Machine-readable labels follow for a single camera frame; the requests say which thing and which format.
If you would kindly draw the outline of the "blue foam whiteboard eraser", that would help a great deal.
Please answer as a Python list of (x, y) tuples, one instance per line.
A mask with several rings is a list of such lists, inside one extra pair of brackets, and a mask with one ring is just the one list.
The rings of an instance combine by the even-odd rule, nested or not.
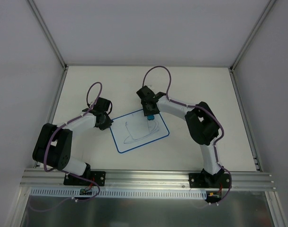
[(151, 121), (151, 120), (154, 120), (155, 119), (155, 116), (154, 115), (149, 115), (147, 116), (147, 120)]

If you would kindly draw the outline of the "blue-framed small whiteboard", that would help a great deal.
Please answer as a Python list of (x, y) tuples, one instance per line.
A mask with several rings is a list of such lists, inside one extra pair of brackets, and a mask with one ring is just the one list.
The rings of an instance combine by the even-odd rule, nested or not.
[(123, 154), (169, 136), (170, 131), (160, 114), (147, 120), (143, 110), (114, 118), (110, 132), (118, 153)]

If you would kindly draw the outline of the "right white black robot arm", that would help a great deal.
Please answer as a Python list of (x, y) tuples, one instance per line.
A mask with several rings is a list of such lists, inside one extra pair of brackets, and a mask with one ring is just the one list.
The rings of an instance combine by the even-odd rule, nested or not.
[(203, 169), (199, 174), (189, 174), (190, 188), (229, 188), (230, 175), (219, 164), (216, 143), (223, 137), (223, 130), (208, 104), (187, 105), (170, 99), (164, 92), (154, 93), (143, 86), (136, 94), (141, 99), (144, 116), (168, 113), (186, 121), (191, 138), (200, 145)]

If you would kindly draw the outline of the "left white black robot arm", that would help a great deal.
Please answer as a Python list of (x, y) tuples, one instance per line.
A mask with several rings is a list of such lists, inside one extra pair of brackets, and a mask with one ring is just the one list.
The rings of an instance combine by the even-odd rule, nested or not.
[(93, 107), (82, 110), (80, 118), (62, 128), (51, 123), (44, 124), (32, 159), (52, 169), (64, 171), (67, 174), (64, 185), (92, 186), (96, 182), (103, 186), (105, 172), (92, 171), (90, 164), (72, 157), (72, 141), (89, 129), (98, 128), (103, 131), (110, 128), (113, 123), (109, 117), (111, 111), (112, 102), (99, 97)]

